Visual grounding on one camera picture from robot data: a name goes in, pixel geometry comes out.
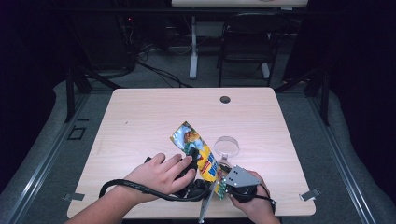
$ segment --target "chip bag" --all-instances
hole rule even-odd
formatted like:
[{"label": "chip bag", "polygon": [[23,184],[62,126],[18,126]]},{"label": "chip bag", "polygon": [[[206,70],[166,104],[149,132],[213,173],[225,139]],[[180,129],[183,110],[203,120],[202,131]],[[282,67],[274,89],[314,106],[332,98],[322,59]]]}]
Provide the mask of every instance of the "chip bag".
[{"label": "chip bag", "polygon": [[178,148],[186,153],[186,155],[190,154],[192,148],[197,148],[199,150],[197,165],[201,177],[210,182],[215,182],[217,180],[219,170],[218,162],[213,156],[209,146],[187,121],[180,125],[170,138]]}]

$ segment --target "wooden table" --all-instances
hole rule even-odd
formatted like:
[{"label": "wooden table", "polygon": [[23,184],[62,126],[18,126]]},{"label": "wooden table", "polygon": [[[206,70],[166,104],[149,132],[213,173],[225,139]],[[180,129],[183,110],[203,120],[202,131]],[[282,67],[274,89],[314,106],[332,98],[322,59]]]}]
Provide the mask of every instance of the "wooden table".
[{"label": "wooden table", "polygon": [[[222,103],[221,96],[230,97],[231,102]],[[170,158],[180,153],[169,137],[184,121],[210,147],[224,135],[239,142],[240,152],[229,162],[264,178],[277,201],[277,216],[315,213],[312,201],[299,198],[309,189],[274,91],[194,88],[114,91],[76,189],[85,197],[72,201],[67,215],[72,217],[93,203],[103,184],[124,178],[147,156],[162,152]],[[125,218],[198,218],[200,207],[201,202],[159,199],[139,204]],[[215,195],[205,217],[244,216],[227,197],[221,201]]]}]

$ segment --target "black cord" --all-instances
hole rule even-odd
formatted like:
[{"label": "black cord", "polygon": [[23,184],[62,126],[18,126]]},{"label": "black cord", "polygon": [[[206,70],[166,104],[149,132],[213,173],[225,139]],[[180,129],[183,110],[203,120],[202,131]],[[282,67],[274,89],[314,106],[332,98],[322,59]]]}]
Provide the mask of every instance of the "black cord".
[{"label": "black cord", "polygon": [[274,200],[271,198],[270,192],[268,192],[267,188],[266,188],[263,184],[260,184],[260,186],[262,186],[262,187],[264,188],[265,193],[267,193],[268,197],[261,196],[261,195],[256,195],[255,198],[264,199],[264,200],[267,200],[268,202],[270,202],[271,208],[273,209],[273,213],[275,213],[275,210],[276,210],[276,201],[274,201]]},{"label": "black cord", "polygon": [[147,69],[149,69],[149,70],[151,70],[151,71],[153,71],[153,72],[155,72],[155,73],[157,73],[162,79],[163,79],[164,77],[166,77],[166,78],[168,78],[168,79],[171,79],[171,80],[177,82],[177,83],[178,83],[178,86],[179,86],[180,88],[181,88],[181,86],[185,86],[185,87],[192,88],[191,85],[188,85],[188,84],[186,84],[186,83],[181,82],[180,79],[178,79],[176,76],[174,76],[174,75],[172,75],[172,74],[170,74],[170,73],[168,73],[168,72],[165,72],[165,71],[163,71],[163,70],[161,70],[161,69],[158,69],[158,68],[155,68],[155,67],[151,67],[151,66],[149,66],[149,65],[147,65],[147,64],[145,64],[145,63],[141,63],[141,62],[136,62],[136,63],[142,65],[143,67],[145,67],[145,68],[147,68]]},{"label": "black cord", "polygon": [[112,74],[112,75],[103,75],[103,74],[99,74],[101,77],[105,77],[107,79],[111,79],[111,78],[115,78],[115,77],[125,77],[126,75],[130,74],[133,71],[133,69],[131,68],[125,68],[122,71],[120,71],[117,74]]},{"label": "black cord", "polygon": [[159,198],[165,199],[166,201],[172,201],[172,202],[197,202],[197,201],[201,201],[203,198],[205,198],[209,192],[209,190],[203,190],[203,192],[197,196],[194,197],[190,197],[190,198],[178,198],[178,197],[174,197],[174,196],[170,196],[167,194],[163,194],[157,190],[154,189],[150,189],[146,186],[137,184],[135,182],[129,181],[129,180],[125,180],[125,179],[115,179],[115,180],[110,180],[107,183],[105,183],[99,193],[99,198],[101,198],[103,195],[106,194],[106,190],[111,187],[111,186],[115,186],[115,185],[121,185],[121,186],[125,186],[125,187],[129,187],[132,189],[137,189],[142,191],[143,193],[146,194],[152,194],[155,195]]}]

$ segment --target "person's left hand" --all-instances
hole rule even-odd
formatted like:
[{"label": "person's left hand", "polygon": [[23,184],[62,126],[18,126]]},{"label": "person's left hand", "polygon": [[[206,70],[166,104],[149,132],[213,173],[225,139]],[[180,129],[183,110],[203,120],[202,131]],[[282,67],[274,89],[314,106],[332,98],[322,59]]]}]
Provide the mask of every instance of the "person's left hand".
[{"label": "person's left hand", "polygon": [[[185,188],[195,178],[195,171],[191,169],[181,178],[175,179],[189,166],[191,161],[191,156],[181,160],[180,154],[176,154],[171,159],[165,161],[165,155],[159,153],[150,161],[136,167],[124,179],[144,185],[150,189],[155,189],[164,194],[175,193]],[[154,195],[145,194],[135,189],[131,190],[134,191],[134,201],[136,203],[145,203],[157,199]]]}]

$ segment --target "clear plastic cup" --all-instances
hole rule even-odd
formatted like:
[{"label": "clear plastic cup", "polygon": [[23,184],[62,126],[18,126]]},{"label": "clear plastic cup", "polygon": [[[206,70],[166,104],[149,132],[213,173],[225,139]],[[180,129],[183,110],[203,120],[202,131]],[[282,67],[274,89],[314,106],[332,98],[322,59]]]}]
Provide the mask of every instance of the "clear plastic cup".
[{"label": "clear plastic cup", "polygon": [[214,149],[222,158],[225,157],[225,160],[227,160],[227,158],[238,155],[239,144],[233,137],[222,136],[216,141]]}]

